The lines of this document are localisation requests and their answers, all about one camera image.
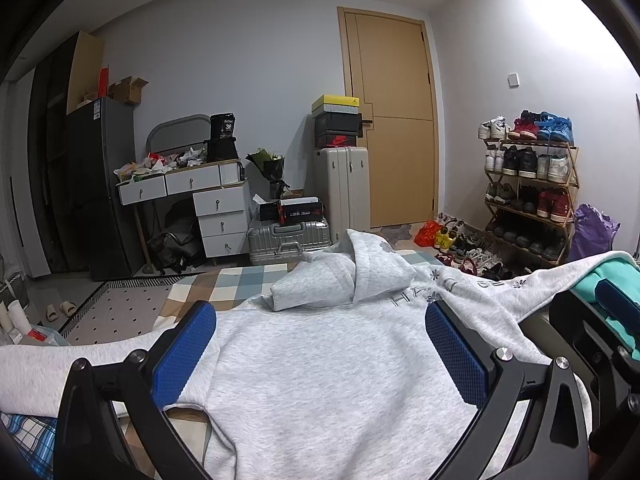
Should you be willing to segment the light grey hoodie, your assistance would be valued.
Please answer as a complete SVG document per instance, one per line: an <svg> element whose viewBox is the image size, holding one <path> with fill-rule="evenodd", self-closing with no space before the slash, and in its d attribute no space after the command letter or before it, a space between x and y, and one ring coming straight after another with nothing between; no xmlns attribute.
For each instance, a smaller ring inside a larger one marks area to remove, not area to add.
<svg viewBox="0 0 640 480"><path fill-rule="evenodd" d="M604 460L591 451L594 395L585 382L592 375L550 323L554 296L587 271L576 260L491 281L410 263L384 238L349 231L306 255L268 294L214 308L215 333L165 415L206 479L435 479L477 413L425 329L428 305L442 300L491 348L506 347L524 363L567 359L584 410L586 479L637 478L639 457ZM95 346L4 346L1 414L58 420L74 361L120 362L180 321ZM495 479L527 405L516 406L479 479ZM13 451L1 456L2 474L32 474L6 433Z"/></svg>

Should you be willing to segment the teal garment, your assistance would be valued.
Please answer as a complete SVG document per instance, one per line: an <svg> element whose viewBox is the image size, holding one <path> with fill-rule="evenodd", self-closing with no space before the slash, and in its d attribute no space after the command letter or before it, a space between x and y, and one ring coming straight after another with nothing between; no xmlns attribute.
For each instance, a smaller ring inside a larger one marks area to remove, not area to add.
<svg viewBox="0 0 640 480"><path fill-rule="evenodd" d="M608 327L639 361L639 267L622 252L581 258L588 271L572 291L591 304Z"/></svg>

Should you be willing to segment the purple bag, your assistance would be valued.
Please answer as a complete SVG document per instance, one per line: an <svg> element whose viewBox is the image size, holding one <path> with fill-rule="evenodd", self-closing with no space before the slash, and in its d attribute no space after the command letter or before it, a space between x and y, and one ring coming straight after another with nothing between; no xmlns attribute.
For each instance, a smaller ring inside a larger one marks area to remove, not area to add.
<svg viewBox="0 0 640 480"><path fill-rule="evenodd" d="M590 204L580 204L574 213L574 234L567 260L603 254L613 249L620 222Z"/></svg>

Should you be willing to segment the blue plaid cloth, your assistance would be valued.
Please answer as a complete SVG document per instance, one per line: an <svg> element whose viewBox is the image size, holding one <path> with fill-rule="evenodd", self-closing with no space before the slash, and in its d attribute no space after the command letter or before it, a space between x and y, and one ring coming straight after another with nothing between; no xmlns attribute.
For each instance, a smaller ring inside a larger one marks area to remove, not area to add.
<svg viewBox="0 0 640 480"><path fill-rule="evenodd" d="M51 417L6 413L1 414L1 421L36 476L39 479L51 480L55 429L58 421Z"/></svg>

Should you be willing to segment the checkered bed cover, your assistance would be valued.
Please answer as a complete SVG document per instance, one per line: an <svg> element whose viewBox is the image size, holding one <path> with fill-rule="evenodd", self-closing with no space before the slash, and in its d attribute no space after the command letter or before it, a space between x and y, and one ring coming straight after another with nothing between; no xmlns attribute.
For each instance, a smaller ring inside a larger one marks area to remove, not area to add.
<svg viewBox="0 0 640 480"><path fill-rule="evenodd" d="M270 292L295 264L216 268L200 274L132 278L100 285L61 328L69 344L104 344L173 326L195 301L231 310Z"/></svg>

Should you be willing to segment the wooden shoe rack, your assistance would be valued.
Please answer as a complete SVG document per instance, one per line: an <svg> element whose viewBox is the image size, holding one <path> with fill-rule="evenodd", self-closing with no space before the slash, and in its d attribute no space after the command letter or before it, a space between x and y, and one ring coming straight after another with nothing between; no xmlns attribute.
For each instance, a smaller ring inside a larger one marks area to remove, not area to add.
<svg viewBox="0 0 640 480"><path fill-rule="evenodd" d="M523 110L478 125L486 146L485 231L543 266L557 266L574 233L578 147L570 118Z"/></svg>

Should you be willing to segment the red plastic bag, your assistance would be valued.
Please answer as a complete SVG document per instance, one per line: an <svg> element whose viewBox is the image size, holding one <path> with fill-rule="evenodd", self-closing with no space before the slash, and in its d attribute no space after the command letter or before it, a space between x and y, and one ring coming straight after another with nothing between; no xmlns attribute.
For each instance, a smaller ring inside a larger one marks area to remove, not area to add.
<svg viewBox="0 0 640 480"><path fill-rule="evenodd" d="M416 233L413 241L414 244L419 247L433 247L436 236L439 233L442 225L435 220L428 220L420 227L420 230Z"/></svg>

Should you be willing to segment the silver flat suitcase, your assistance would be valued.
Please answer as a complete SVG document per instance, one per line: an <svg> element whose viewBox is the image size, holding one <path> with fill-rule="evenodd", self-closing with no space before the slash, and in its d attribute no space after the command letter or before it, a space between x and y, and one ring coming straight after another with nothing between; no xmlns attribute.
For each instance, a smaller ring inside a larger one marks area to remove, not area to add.
<svg viewBox="0 0 640 480"><path fill-rule="evenodd" d="M299 260L305 252L315 252L332 245L326 220L300 222L292 226L253 220L247 239L250 262L254 266Z"/></svg>

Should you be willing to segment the white drawer desk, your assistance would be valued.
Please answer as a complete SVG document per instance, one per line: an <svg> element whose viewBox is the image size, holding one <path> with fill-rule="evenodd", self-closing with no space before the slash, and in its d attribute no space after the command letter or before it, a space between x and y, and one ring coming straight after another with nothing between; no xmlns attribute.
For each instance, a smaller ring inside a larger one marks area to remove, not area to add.
<svg viewBox="0 0 640 480"><path fill-rule="evenodd" d="M207 258L248 252L250 186L243 164L237 159L206 162L146 176L139 181L131 179L121 183L118 189L125 206L165 197L190 196Z"/></svg>

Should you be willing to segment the black red shoe box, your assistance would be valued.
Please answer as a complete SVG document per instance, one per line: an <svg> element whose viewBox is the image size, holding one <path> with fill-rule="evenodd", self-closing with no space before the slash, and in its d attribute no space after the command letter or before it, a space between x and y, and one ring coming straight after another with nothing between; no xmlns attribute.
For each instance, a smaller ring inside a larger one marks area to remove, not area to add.
<svg viewBox="0 0 640 480"><path fill-rule="evenodd" d="M321 221L324 207L317 196L281 198L261 203L257 207L257 219L262 222L292 226L296 223Z"/></svg>

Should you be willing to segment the black wardrobe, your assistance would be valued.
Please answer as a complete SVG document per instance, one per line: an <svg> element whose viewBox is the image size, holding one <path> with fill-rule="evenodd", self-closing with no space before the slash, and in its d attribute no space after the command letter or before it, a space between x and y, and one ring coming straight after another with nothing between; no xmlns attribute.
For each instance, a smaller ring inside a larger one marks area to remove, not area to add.
<svg viewBox="0 0 640 480"><path fill-rule="evenodd" d="M52 273L131 278L143 264L116 170L136 158L134 110L100 96L104 43L76 32L38 63L27 121L30 194Z"/></svg>

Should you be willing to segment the cardboard box on wardrobe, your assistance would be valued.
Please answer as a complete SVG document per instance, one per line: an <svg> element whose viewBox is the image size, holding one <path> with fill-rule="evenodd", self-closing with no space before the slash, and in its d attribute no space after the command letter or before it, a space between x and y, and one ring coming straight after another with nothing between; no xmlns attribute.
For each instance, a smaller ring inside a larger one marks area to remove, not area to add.
<svg viewBox="0 0 640 480"><path fill-rule="evenodd" d="M129 76L115 82L108 88L108 96L119 103L137 106L142 100L142 90L148 84L146 80L137 76Z"/></svg>

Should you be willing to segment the black shoe box stack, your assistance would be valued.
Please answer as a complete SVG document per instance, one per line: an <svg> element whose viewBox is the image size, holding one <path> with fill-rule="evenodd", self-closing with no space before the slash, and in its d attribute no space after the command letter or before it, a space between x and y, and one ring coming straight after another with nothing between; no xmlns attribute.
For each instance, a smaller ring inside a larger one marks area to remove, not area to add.
<svg viewBox="0 0 640 480"><path fill-rule="evenodd" d="M314 118L316 148L352 148L361 136L361 115L324 112Z"/></svg>

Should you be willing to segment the wooden door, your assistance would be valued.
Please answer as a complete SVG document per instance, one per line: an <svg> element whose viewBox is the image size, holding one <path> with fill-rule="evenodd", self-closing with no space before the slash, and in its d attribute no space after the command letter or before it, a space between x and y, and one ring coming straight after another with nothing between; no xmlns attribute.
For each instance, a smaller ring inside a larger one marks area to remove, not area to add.
<svg viewBox="0 0 640 480"><path fill-rule="evenodd" d="M359 99L371 226L421 223L438 205L438 127L425 24L337 9L345 93Z"/></svg>

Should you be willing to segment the wall light switch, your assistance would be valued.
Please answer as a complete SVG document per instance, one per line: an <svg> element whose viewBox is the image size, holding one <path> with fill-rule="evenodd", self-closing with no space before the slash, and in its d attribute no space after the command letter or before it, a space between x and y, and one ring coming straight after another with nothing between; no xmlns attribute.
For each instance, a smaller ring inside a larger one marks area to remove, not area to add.
<svg viewBox="0 0 640 480"><path fill-rule="evenodd" d="M520 77L517 73L510 73L508 75L508 85L510 88L518 88L520 85Z"/></svg>

